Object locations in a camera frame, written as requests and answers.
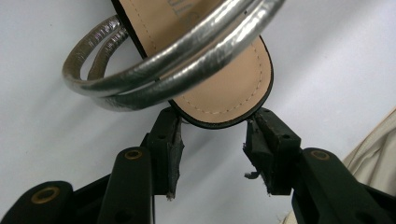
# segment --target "gray background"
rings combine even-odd
[[[275,68],[264,106],[303,147],[344,158],[395,106],[395,11],[392,0],[289,0],[262,33]],[[0,217],[39,183],[79,189],[107,175],[167,106],[106,111],[63,84],[67,54],[113,14],[110,0],[0,2]],[[107,72],[139,60],[128,40]],[[177,198],[157,197],[157,223],[277,223],[291,209],[290,197],[269,197],[262,180],[243,177],[253,170],[241,149],[245,123],[182,128]]]

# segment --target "sandal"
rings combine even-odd
[[[97,104],[113,110],[136,110],[170,100],[186,121],[207,129],[247,119],[268,97],[273,67],[256,36],[283,1],[112,1],[119,16],[94,28],[64,64],[64,80],[73,91],[93,96]],[[85,59],[112,33],[88,80],[81,80]],[[128,35],[146,59],[104,77],[111,54]]]

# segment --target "stitching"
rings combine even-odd
[[[151,35],[149,34],[148,27],[146,26],[146,24],[143,22],[142,18],[140,17],[140,13],[137,11],[137,8],[134,6],[134,3],[132,3],[132,0],[129,0],[129,2],[131,3],[132,7],[136,11],[137,17],[139,17],[140,21],[142,22],[142,25],[145,27],[146,33],[148,34],[148,39],[151,42],[152,47],[154,47],[154,50],[157,51],[157,46],[155,45],[154,41],[151,38]]]
[[[260,66],[260,80],[257,83],[256,89],[253,91],[253,93],[250,94],[250,96],[245,99],[242,103],[239,103],[238,105],[234,106],[233,108],[230,109],[226,109],[224,111],[216,111],[216,112],[212,112],[212,111],[207,111],[207,110],[203,110],[202,108],[199,108],[198,106],[194,105],[192,102],[190,102],[184,95],[182,95],[182,98],[184,101],[187,102],[187,104],[189,104],[190,106],[194,107],[195,110],[200,111],[202,113],[205,114],[211,114],[211,115],[217,115],[217,114],[226,114],[229,113],[237,108],[239,108],[240,106],[246,104],[248,101],[250,101],[250,99],[257,93],[257,90],[260,88],[260,85],[262,84],[262,62],[260,60],[260,56],[259,53],[257,53],[257,49],[253,46],[253,44],[250,45],[251,47],[254,48],[254,52],[257,55],[257,60],[259,61],[259,66]]]

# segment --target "beige fabric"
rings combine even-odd
[[[120,0],[148,56],[186,34],[220,1]],[[232,63],[175,102],[194,119],[220,123],[236,119],[254,107],[267,92],[272,67],[257,38]]]
[[[356,179],[396,196],[396,108],[344,159]],[[290,212],[282,224],[297,224]]]

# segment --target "tan insole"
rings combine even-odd
[[[148,56],[186,34],[220,0],[120,0]],[[222,123],[241,117],[268,91],[272,66],[258,37],[234,61],[192,90],[174,99],[201,122]]]

